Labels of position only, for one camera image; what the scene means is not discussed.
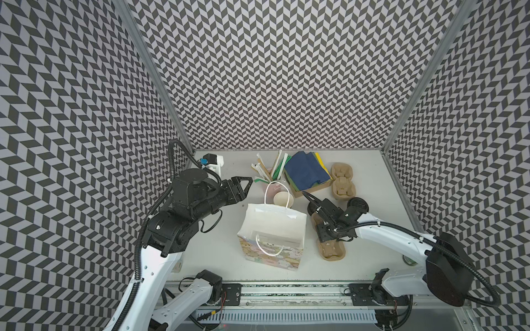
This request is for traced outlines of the metal base rail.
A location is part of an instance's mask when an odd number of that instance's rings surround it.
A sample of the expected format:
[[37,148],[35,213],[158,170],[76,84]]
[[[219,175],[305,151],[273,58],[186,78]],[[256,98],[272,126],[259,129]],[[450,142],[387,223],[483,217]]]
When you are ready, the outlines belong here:
[[155,298],[148,330],[480,330],[471,309],[453,308],[432,296],[388,299],[381,306],[359,281],[229,281],[216,303],[189,308],[182,317],[177,305],[208,295],[207,284],[190,279],[170,282]]

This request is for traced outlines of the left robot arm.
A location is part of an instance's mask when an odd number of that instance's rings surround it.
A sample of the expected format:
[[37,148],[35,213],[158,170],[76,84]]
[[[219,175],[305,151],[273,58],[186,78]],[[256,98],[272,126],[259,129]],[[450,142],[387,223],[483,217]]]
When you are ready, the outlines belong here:
[[200,330],[216,330],[203,324],[196,310],[208,305],[222,312],[226,294],[222,277],[203,270],[178,296],[157,308],[168,291],[166,282],[181,262],[189,241],[206,234],[204,218],[221,215],[222,208],[247,198],[250,177],[221,179],[207,163],[196,160],[178,139],[167,146],[169,186],[150,208],[142,223],[134,249],[134,273],[106,330],[176,330],[186,320]]

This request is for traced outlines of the stack of pulp cup carriers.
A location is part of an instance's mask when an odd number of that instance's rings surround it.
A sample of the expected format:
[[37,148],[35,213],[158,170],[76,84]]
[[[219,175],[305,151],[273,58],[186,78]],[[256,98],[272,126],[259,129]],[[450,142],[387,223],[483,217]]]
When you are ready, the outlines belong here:
[[356,186],[352,182],[353,169],[349,164],[335,163],[331,167],[332,194],[337,200],[350,200],[356,197]]

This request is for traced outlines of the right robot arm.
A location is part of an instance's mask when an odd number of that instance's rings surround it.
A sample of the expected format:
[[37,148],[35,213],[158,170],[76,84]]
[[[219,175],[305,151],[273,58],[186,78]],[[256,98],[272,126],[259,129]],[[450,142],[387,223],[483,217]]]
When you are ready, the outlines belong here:
[[383,268],[368,285],[375,305],[385,306],[403,296],[433,295],[454,307],[461,307],[466,301],[492,308],[500,306],[497,289],[480,274],[453,235],[419,233],[383,221],[369,212],[361,198],[353,198],[342,209],[329,199],[319,199],[308,192],[303,196],[309,202],[310,214],[319,218],[315,229],[323,244],[363,239],[402,255],[406,269]]

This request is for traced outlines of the brown tea bottle yellow cap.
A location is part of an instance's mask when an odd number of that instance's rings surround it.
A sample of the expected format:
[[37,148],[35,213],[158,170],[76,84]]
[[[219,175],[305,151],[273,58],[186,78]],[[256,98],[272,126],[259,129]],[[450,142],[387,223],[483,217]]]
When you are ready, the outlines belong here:
[[402,256],[402,260],[407,266],[417,266],[418,265],[418,263],[416,261],[414,261],[413,259],[411,259],[410,257],[408,257],[406,255]]

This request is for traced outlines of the pink metal bucket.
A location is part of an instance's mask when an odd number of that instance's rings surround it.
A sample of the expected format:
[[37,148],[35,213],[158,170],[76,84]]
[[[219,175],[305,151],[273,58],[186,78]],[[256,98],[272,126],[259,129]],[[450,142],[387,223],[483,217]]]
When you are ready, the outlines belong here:
[[266,196],[274,197],[277,193],[284,192],[284,184],[280,181],[272,181],[268,183],[263,183],[263,191]]

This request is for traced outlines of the yellow napkin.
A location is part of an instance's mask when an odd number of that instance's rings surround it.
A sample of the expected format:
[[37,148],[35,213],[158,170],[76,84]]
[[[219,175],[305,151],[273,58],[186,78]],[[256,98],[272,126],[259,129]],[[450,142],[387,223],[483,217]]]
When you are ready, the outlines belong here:
[[328,168],[325,166],[324,161],[322,160],[322,158],[320,156],[320,153],[314,152],[314,155],[315,155],[315,158],[317,159],[320,167],[327,173],[328,177],[330,179],[332,179],[333,177],[331,176],[330,172],[328,171]]

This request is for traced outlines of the green napkin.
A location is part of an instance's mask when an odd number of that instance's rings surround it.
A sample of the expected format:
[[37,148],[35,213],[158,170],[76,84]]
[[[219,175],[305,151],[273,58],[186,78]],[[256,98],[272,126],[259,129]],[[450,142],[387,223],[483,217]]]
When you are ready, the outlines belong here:
[[287,172],[284,172],[284,176],[285,176],[285,179],[287,180],[289,186],[291,187],[292,191],[294,191],[294,193],[298,192],[299,191],[298,187],[293,182],[293,180],[291,179],[291,177],[288,175]]

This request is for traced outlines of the cardboard napkin box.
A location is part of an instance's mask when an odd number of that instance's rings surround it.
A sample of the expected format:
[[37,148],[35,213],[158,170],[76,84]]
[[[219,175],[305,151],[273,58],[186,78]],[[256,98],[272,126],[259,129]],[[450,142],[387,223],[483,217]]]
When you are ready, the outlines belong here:
[[[316,185],[312,186],[311,188],[309,188],[309,189],[307,189],[307,190],[305,190],[305,191],[307,191],[307,192],[313,194],[313,193],[316,193],[316,192],[319,191],[319,190],[323,190],[323,189],[325,189],[325,188],[329,188],[329,187],[331,187],[332,183],[333,183],[333,180],[332,180],[332,179],[329,179],[328,181],[326,181],[326,182],[324,182],[324,183],[316,184]],[[292,191],[292,189],[291,189],[291,187],[289,186],[289,184],[288,184],[288,189],[290,190],[291,194],[292,194],[295,198],[303,197],[302,191],[299,190],[298,192],[294,193],[294,191]]]

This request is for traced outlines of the black cup lid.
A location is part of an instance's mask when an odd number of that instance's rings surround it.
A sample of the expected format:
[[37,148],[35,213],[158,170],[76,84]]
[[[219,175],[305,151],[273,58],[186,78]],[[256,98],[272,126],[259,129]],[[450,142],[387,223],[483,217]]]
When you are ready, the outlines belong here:
[[348,207],[355,207],[364,213],[369,212],[368,203],[363,198],[360,198],[360,197],[353,197],[352,199],[348,201],[347,205]]

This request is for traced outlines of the cartoon animal paper bag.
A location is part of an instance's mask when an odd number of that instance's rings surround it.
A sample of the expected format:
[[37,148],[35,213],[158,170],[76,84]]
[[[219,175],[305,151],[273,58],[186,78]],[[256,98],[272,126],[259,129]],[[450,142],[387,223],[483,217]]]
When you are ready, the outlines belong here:
[[237,233],[245,259],[296,271],[300,267],[306,237],[307,214],[275,205],[264,194],[261,204],[248,204]]

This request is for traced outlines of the green paper cup stack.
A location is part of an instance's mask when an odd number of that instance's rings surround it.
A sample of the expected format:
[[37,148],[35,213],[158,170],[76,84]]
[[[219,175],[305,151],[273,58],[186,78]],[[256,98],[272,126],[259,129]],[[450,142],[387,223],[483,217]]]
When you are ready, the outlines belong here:
[[285,208],[291,208],[294,204],[294,197],[289,192],[278,192],[273,197],[273,203]]

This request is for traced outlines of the pulp cup carrier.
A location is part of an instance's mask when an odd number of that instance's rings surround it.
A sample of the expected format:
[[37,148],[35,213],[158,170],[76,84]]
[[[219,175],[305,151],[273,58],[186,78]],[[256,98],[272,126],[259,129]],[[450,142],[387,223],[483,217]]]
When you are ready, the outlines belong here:
[[[313,230],[317,232],[317,226],[323,224],[323,219],[314,212],[311,215],[311,223],[313,225]],[[345,245],[341,241],[329,240],[321,242],[319,237],[317,237],[317,247],[318,252],[325,261],[333,262],[340,261],[346,256]]]

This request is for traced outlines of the dark blue napkin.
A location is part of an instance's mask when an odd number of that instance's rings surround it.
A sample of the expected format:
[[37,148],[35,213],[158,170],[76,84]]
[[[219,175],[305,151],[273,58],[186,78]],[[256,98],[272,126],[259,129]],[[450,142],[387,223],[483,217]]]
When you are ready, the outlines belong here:
[[308,190],[331,179],[314,153],[303,151],[295,153],[287,161],[284,169],[297,191]]

